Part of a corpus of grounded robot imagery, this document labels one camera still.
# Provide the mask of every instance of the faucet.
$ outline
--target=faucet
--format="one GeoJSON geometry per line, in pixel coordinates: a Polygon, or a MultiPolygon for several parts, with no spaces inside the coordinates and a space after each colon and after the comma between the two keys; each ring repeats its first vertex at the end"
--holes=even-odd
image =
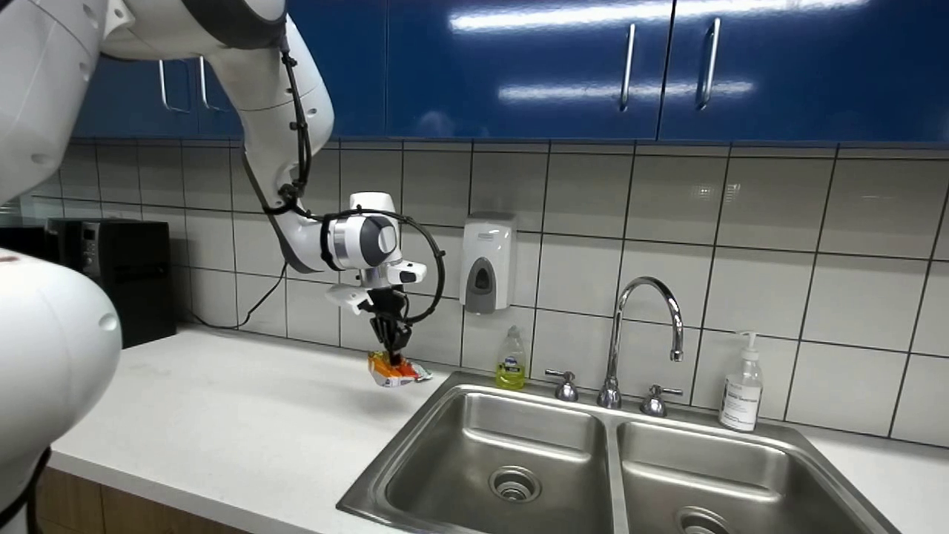
{"type": "Polygon", "coordinates": [[[608,369],[606,369],[603,390],[599,390],[599,395],[596,395],[596,403],[599,403],[599,406],[617,409],[617,406],[623,403],[621,381],[617,381],[617,340],[621,340],[621,322],[623,322],[626,301],[630,301],[630,294],[639,291],[642,285],[654,285],[654,289],[663,294],[666,307],[670,310],[670,322],[673,322],[673,352],[670,352],[670,359],[673,359],[673,362],[684,359],[686,323],[684,323],[684,311],[681,311],[681,304],[676,304],[673,291],[670,291],[666,282],[654,279],[654,277],[639,277],[636,282],[630,282],[630,285],[617,294],[608,369]]]}

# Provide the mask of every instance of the cabinet handle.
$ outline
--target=cabinet handle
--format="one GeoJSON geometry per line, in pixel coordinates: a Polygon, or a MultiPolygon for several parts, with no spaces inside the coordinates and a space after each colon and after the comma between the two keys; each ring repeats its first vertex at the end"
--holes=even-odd
{"type": "Polygon", "coordinates": [[[626,62],[623,62],[623,86],[621,86],[621,113],[630,111],[632,102],[632,59],[636,59],[636,25],[626,34],[626,62]]]}
{"type": "Polygon", "coordinates": [[[169,105],[169,77],[167,77],[163,59],[157,59],[157,99],[162,99],[162,107],[167,107],[169,113],[185,113],[185,107],[169,105]]]}
{"type": "Polygon", "coordinates": [[[205,107],[205,111],[221,111],[221,107],[215,107],[212,99],[209,99],[209,56],[199,56],[199,86],[202,86],[202,107],[205,107]]]}
{"type": "Polygon", "coordinates": [[[706,111],[713,105],[716,70],[718,70],[718,40],[722,40],[722,19],[713,19],[713,47],[709,47],[706,85],[701,92],[701,111],[706,111]]]}

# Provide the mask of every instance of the sink basin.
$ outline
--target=sink basin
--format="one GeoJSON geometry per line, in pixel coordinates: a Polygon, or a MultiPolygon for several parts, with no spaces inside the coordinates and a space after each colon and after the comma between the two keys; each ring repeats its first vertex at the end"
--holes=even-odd
{"type": "Polygon", "coordinates": [[[563,403],[455,375],[338,501],[403,532],[897,532],[799,430],[563,403]]]}

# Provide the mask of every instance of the kitchen counter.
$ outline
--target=kitchen counter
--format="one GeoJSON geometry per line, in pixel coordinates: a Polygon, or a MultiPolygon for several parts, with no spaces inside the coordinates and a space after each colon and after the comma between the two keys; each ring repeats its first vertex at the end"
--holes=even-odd
{"type": "MultiPolygon", "coordinates": [[[[337,501],[446,378],[380,390],[348,352],[185,329],[123,353],[50,467],[245,532],[384,534],[337,501]]],[[[943,532],[949,452],[805,433],[904,534],[943,532]]]]}

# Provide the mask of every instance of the upper cabinet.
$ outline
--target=upper cabinet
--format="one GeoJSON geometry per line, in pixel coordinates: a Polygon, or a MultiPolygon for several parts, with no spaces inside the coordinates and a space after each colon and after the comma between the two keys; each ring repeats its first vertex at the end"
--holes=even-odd
{"type": "MultiPolygon", "coordinates": [[[[943,0],[289,0],[338,139],[949,144],[943,0]]],[[[80,136],[242,139],[197,62],[104,59],[80,136]]]]}
{"type": "Polygon", "coordinates": [[[391,9],[391,130],[654,139],[670,13],[670,0],[420,0],[391,9]]]}
{"type": "Polygon", "coordinates": [[[658,139],[947,144],[949,3],[681,0],[658,139]]]}

